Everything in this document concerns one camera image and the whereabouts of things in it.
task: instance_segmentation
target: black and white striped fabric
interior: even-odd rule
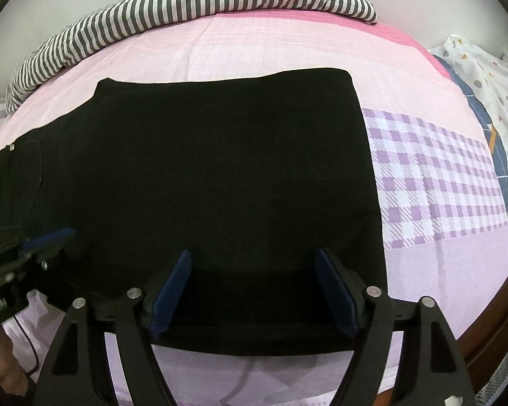
[[[374,7],[367,0],[123,0],[81,18],[28,55],[7,87],[7,110],[17,110],[61,68],[128,36],[219,12],[266,8],[322,10],[377,22]]]

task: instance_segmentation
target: black pants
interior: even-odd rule
[[[58,305],[59,296],[115,298],[192,252],[191,279],[158,340],[168,346],[350,347],[313,274],[320,246],[387,288],[367,133],[343,70],[100,81],[85,104],[0,151],[0,239],[62,226],[84,245],[42,284]]]

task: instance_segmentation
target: bed sheet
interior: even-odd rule
[[[438,61],[394,29],[367,31],[325,13],[275,12],[218,14],[106,47],[32,94],[0,129],[0,149],[78,107],[107,77],[163,83],[309,67],[347,70],[369,133],[389,294],[414,301],[432,295],[459,337],[508,275],[504,199],[465,96]],[[413,160],[403,158],[407,151]],[[20,321],[43,358],[61,314],[38,293],[30,302]],[[12,322],[6,328],[30,368],[22,335]],[[394,333],[380,391],[394,383],[401,340]],[[107,345],[121,404],[130,404],[114,336]],[[239,358],[154,349],[176,400],[196,405],[329,402],[352,355]]]
[[[486,125],[499,134],[508,164],[508,63],[459,35],[450,35],[431,52],[451,65],[483,104],[490,118]]]

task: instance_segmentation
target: wire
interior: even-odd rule
[[[32,343],[32,340],[30,340],[30,337],[28,337],[28,334],[26,334],[26,331],[24,328],[20,325],[19,319],[17,319],[17,316],[14,316],[15,322],[17,322],[17,325],[19,326],[20,330],[23,332],[24,336],[26,337],[26,340],[28,340],[28,343],[30,344],[30,347],[32,348],[32,352],[34,353],[34,358],[36,359],[36,366],[34,366],[26,375],[30,377],[32,374],[35,374],[39,371],[39,357],[38,353],[36,352],[36,349],[34,348],[34,344]]]

